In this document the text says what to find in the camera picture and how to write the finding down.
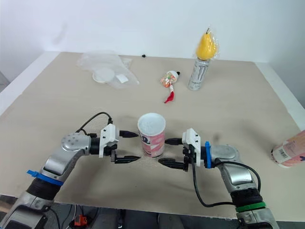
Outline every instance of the plastic bag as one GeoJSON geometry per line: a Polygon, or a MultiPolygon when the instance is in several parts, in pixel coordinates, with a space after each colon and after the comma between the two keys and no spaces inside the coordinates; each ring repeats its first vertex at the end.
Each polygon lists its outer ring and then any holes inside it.
{"type": "Polygon", "coordinates": [[[116,89],[122,89],[140,82],[128,69],[131,60],[122,59],[112,51],[87,52],[78,60],[77,65],[93,73],[92,77],[99,83],[107,83],[116,89]]]}
{"type": "Polygon", "coordinates": [[[202,35],[196,48],[196,57],[200,60],[214,60],[219,57],[219,43],[215,37],[214,29],[209,26],[202,35]]]}

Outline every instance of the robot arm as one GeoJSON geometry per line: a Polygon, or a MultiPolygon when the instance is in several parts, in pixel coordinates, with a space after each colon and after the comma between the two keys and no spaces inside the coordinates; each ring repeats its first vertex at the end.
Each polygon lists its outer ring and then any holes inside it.
{"type": "Polygon", "coordinates": [[[184,132],[182,139],[167,139],[165,143],[183,145],[184,162],[176,162],[171,158],[161,158],[159,162],[167,167],[184,171],[188,171],[188,165],[192,164],[196,194],[205,207],[235,205],[237,218],[244,228],[279,228],[270,209],[266,208],[263,202],[259,192],[260,187],[257,188],[249,169],[242,167],[245,165],[242,164],[236,148],[228,145],[211,146],[209,142],[201,146],[200,136],[193,129],[184,132]],[[219,168],[232,203],[205,204],[202,201],[195,184],[195,164],[198,167],[204,165],[206,168],[219,168]]]}
{"type": "Polygon", "coordinates": [[[42,229],[47,221],[44,212],[54,202],[56,194],[64,184],[81,156],[111,156],[116,164],[130,163],[137,156],[117,157],[119,136],[137,136],[132,132],[120,131],[113,124],[101,130],[101,137],[93,134],[71,133],[61,140],[61,146],[46,161],[40,172],[28,171],[35,179],[19,197],[9,213],[0,223],[0,229],[42,229]]]}

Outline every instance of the green ring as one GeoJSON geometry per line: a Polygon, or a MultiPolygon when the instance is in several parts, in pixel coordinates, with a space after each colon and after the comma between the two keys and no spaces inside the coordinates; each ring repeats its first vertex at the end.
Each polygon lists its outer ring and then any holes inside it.
{"type": "Polygon", "coordinates": [[[243,212],[243,211],[250,211],[253,209],[257,209],[257,208],[263,208],[266,207],[265,202],[260,202],[260,203],[256,203],[256,204],[249,204],[246,206],[242,206],[242,207],[238,207],[235,208],[237,212],[243,212]]]}

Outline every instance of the blue ring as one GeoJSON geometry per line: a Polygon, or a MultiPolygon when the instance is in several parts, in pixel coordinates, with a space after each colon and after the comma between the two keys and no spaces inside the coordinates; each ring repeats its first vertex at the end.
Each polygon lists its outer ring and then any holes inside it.
{"type": "Polygon", "coordinates": [[[211,145],[209,142],[205,142],[205,150],[206,150],[206,167],[211,168],[211,145]]]}
{"type": "Polygon", "coordinates": [[[41,180],[44,180],[44,181],[47,181],[51,184],[54,184],[54,185],[58,185],[58,186],[62,186],[63,185],[63,182],[62,181],[59,181],[59,180],[55,180],[53,178],[50,178],[50,177],[47,177],[39,172],[36,172],[36,171],[32,171],[32,170],[28,170],[27,171],[27,174],[30,174],[32,177],[37,177],[41,180]]]}

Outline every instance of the pink paper cup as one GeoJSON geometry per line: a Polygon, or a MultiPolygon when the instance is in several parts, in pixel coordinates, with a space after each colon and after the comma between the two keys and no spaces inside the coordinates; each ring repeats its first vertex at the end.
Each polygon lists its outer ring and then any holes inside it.
{"type": "Polygon", "coordinates": [[[165,124],[164,117],[157,113],[147,113],[139,118],[138,129],[141,144],[147,156],[157,157],[163,153],[165,124]]]}

